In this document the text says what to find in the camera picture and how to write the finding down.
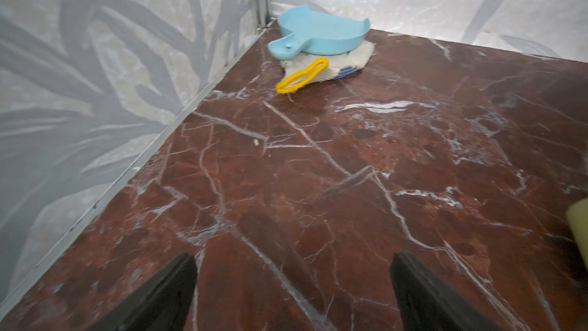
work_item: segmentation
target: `marble floor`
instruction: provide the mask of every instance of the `marble floor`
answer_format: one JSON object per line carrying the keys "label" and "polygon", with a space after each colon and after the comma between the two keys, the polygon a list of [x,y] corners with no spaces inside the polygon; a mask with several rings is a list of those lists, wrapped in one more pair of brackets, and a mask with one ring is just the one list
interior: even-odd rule
{"label": "marble floor", "polygon": [[412,252],[505,330],[570,330],[588,64],[372,31],[367,68],[276,94],[270,29],[2,321],[82,330],[194,254],[187,330],[401,330]]}

